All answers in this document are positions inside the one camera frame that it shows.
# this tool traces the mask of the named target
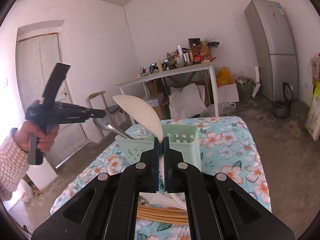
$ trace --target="metal pin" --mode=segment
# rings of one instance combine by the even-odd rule
[[[103,172],[98,175],[98,180],[106,181],[108,179],[108,174]]]
[[[186,169],[188,167],[188,164],[186,164],[186,163],[179,163],[178,164],[178,168],[180,168],[180,169]]]
[[[137,163],[136,164],[136,168],[137,169],[144,169],[146,167],[146,164],[145,163]]]
[[[224,180],[227,179],[227,176],[226,176],[226,174],[224,174],[224,173],[218,173],[218,174],[217,174],[217,179],[218,179],[218,180],[221,180],[221,181],[224,181]]]

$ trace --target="white wall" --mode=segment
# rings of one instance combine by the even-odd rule
[[[230,67],[254,77],[254,44],[244,10],[251,0],[132,0],[124,8],[141,66],[148,66],[188,38],[214,35],[216,67]],[[292,25],[300,65],[299,98],[310,105],[312,81],[307,66],[320,51],[320,18],[309,0],[274,0],[282,4]]]
[[[114,84],[139,73],[123,7],[97,0],[17,2],[0,27],[0,73],[2,80],[8,79],[8,86],[0,88],[2,137],[24,120],[15,68],[17,30],[21,26],[52,20],[64,20],[60,45],[63,62],[72,66],[67,82],[75,104],[87,106],[88,95],[106,90],[107,102],[112,105],[112,96],[120,94]],[[102,106],[102,101],[93,106]],[[92,121],[84,124],[84,130],[89,140],[101,139]],[[50,182],[55,177],[52,171],[45,162],[30,166],[28,174],[43,188],[42,178]]]

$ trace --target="human hand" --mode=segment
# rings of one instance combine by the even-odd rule
[[[24,121],[13,135],[13,139],[23,151],[28,152],[30,150],[31,135],[34,134],[40,138],[37,148],[42,152],[48,152],[54,143],[58,130],[59,125],[55,125],[48,134],[45,134],[34,122]]]

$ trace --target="white wooden door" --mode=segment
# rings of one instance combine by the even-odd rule
[[[42,35],[19,41],[16,50],[16,72],[23,110],[42,96],[44,87],[57,62],[61,62],[58,34]],[[71,103],[64,81],[56,101]],[[61,124],[58,136],[47,154],[57,167],[81,146],[86,138],[80,124]]]

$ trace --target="chopsticks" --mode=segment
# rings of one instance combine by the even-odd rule
[[[137,218],[175,225],[188,225],[185,210],[138,205]]]

